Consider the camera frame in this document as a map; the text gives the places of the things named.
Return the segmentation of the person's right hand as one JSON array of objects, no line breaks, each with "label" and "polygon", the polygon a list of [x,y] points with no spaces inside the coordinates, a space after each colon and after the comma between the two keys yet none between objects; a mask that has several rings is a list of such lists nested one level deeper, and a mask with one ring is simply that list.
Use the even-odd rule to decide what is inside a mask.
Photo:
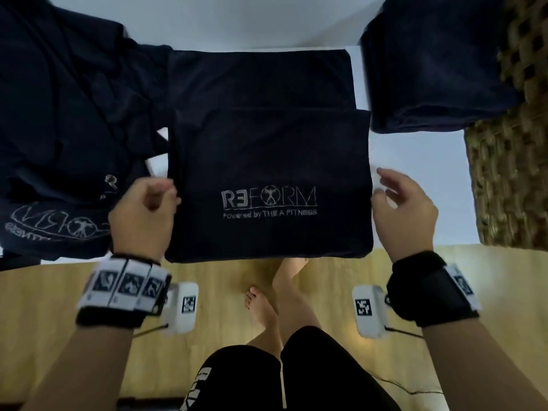
[{"label": "person's right hand", "polygon": [[375,224],[375,228],[390,260],[395,263],[433,251],[439,212],[432,199],[404,173],[387,168],[378,168],[376,172],[385,187],[389,216],[382,225]]}]

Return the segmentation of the person's left hand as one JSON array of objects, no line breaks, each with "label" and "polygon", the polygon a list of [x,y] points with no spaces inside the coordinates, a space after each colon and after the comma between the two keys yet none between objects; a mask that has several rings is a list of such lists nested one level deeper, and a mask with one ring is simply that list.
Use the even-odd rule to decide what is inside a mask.
[{"label": "person's left hand", "polygon": [[145,207],[147,179],[137,179],[108,215],[112,253],[161,263],[170,244],[174,216],[171,207],[150,211]]}]

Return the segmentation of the person's left forearm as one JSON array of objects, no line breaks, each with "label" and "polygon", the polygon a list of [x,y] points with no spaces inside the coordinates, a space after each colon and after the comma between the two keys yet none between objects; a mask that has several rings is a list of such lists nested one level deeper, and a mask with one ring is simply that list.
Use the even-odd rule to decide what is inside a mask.
[{"label": "person's left forearm", "polygon": [[116,411],[133,329],[77,326],[20,411]]}]

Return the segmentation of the person's right forearm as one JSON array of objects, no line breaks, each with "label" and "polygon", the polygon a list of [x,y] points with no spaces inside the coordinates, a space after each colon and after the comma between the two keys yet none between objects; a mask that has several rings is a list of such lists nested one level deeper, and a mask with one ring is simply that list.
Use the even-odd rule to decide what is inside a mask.
[{"label": "person's right forearm", "polygon": [[449,411],[548,411],[477,314],[422,327]]}]

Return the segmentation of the black wristband with marker tag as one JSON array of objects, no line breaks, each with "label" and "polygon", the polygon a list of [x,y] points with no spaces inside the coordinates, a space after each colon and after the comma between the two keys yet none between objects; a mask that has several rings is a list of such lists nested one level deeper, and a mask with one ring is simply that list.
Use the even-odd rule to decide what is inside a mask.
[{"label": "black wristband with marker tag", "polygon": [[476,319],[482,309],[458,267],[434,251],[394,262],[387,297],[400,318],[420,328]]}]

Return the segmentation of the white marker-tagged wristband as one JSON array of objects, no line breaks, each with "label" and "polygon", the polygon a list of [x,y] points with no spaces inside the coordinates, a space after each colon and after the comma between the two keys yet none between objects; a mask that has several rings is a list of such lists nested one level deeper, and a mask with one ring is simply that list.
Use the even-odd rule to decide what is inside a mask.
[{"label": "white marker-tagged wristband", "polygon": [[96,264],[77,304],[78,327],[136,330],[159,317],[172,275],[160,265],[131,257],[109,257]]}]

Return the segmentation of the folded dark printed t-shirt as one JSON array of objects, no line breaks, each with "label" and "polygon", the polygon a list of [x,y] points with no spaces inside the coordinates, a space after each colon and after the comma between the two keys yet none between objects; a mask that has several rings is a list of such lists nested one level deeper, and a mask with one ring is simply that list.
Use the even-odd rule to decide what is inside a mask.
[{"label": "folded dark printed t-shirt", "polygon": [[168,262],[372,251],[370,112],[348,50],[176,50],[168,76]]}]

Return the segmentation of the person's right leg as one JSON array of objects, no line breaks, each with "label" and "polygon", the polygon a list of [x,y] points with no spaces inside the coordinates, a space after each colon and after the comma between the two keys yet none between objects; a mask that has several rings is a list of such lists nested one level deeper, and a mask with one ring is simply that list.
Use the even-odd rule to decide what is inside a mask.
[{"label": "person's right leg", "polygon": [[277,302],[279,333],[283,346],[301,328],[322,329],[318,317],[293,282],[295,276],[305,268],[308,262],[307,258],[285,258],[272,281]]}]

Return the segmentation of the person's leg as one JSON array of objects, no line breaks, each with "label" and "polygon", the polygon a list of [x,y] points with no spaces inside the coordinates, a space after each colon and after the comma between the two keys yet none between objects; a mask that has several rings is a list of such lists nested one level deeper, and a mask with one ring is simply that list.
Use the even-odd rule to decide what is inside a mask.
[{"label": "person's leg", "polygon": [[257,287],[250,287],[245,294],[244,305],[250,311],[254,321],[263,327],[263,331],[247,345],[273,355],[280,362],[283,343],[278,315],[268,298]]},{"label": "person's leg", "polygon": [[279,333],[283,346],[301,328],[322,329],[318,317],[293,282],[295,276],[305,268],[308,262],[307,258],[285,258],[272,281],[277,302]]}]

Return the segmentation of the heap of dark t-shirts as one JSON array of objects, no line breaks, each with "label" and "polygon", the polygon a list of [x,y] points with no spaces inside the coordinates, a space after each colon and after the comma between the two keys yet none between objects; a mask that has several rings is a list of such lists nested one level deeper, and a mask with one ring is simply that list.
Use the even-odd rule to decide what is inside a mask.
[{"label": "heap of dark t-shirts", "polygon": [[167,45],[49,0],[0,0],[0,247],[53,261],[111,246],[108,214],[167,152]]}]

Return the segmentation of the brown woven wicker basket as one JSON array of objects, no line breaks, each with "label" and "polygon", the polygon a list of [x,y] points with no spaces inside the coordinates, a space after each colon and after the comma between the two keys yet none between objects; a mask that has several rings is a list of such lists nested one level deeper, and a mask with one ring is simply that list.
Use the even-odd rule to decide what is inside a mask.
[{"label": "brown woven wicker basket", "polygon": [[465,130],[479,240],[548,252],[548,0],[506,0],[501,78],[524,96]]}]

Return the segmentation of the stack of folded dark t-shirts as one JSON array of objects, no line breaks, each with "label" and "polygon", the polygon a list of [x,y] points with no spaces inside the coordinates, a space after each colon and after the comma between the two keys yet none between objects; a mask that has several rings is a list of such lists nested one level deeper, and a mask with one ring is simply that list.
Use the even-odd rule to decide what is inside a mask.
[{"label": "stack of folded dark t-shirts", "polygon": [[385,0],[360,47],[371,129],[452,132],[523,96],[500,76],[505,0]]}]

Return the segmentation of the person's left leg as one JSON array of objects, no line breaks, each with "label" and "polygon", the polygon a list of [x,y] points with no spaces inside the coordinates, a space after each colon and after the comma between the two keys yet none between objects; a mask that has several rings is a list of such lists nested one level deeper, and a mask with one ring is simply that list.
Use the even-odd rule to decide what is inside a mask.
[{"label": "person's left leg", "polygon": [[268,298],[257,287],[250,287],[245,294],[244,305],[250,311],[254,321],[263,327],[263,331],[247,345],[273,355],[280,362],[283,343],[278,315]]}]

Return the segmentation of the black shorts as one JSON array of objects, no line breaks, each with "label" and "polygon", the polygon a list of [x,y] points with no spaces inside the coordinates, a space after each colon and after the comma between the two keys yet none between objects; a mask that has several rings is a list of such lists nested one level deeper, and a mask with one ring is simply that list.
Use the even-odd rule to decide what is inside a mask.
[{"label": "black shorts", "polygon": [[248,345],[203,363],[180,411],[401,411],[325,331],[303,327],[274,355]]}]

